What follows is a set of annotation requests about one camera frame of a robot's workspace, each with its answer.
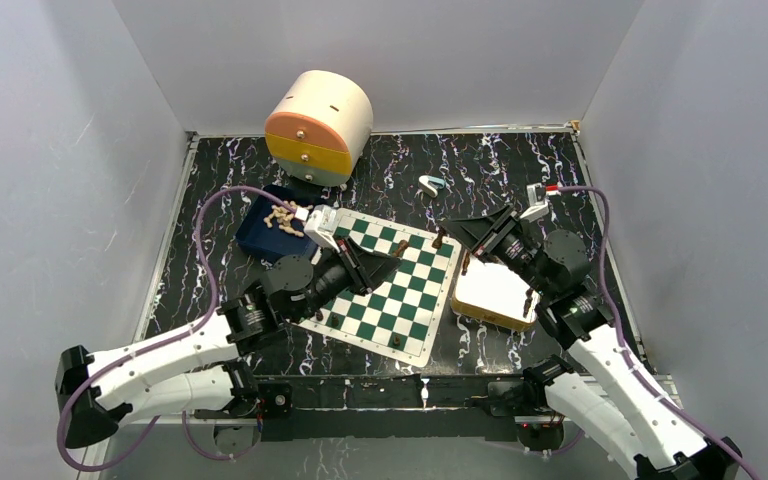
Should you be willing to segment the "brown king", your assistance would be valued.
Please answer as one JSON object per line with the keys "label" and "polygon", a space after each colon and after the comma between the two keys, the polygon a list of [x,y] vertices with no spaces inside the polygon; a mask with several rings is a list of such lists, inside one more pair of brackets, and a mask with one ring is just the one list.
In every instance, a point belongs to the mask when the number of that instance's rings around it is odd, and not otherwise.
{"label": "brown king", "polygon": [[443,245],[443,240],[445,237],[446,237],[446,231],[442,227],[440,227],[437,230],[436,237],[431,244],[432,248],[435,250],[439,250]]}

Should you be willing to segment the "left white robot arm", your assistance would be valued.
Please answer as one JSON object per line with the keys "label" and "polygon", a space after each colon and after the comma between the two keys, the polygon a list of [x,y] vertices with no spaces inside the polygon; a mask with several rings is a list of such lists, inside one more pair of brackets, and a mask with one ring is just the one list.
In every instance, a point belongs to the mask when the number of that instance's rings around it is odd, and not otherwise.
{"label": "left white robot arm", "polygon": [[206,319],[119,349],[78,345],[60,357],[55,380],[67,449],[94,445],[141,419],[192,410],[246,416],[261,394],[243,359],[323,314],[342,293],[372,293],[400,257],[368,251],[349,237],[317,262],[284,256]]}

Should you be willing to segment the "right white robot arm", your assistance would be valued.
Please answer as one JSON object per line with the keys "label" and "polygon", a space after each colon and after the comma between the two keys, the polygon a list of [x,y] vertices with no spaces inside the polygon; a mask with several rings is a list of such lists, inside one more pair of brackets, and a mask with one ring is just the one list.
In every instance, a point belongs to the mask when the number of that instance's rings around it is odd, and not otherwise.
{"label": "right white robot arm", "polygon": [[677,404],[617,338],[614,316],[585,278],[581,238],[555,230],[546,238],[512,207],[484,217],[444,220],[442,230],[480,261],[498,261],[540,296],[543,330],[602,388],[594,393],[574,368],[552,356],[523,372],[525,405],[575,422],[631,479],[733,479],[739,453],[678,414]]}

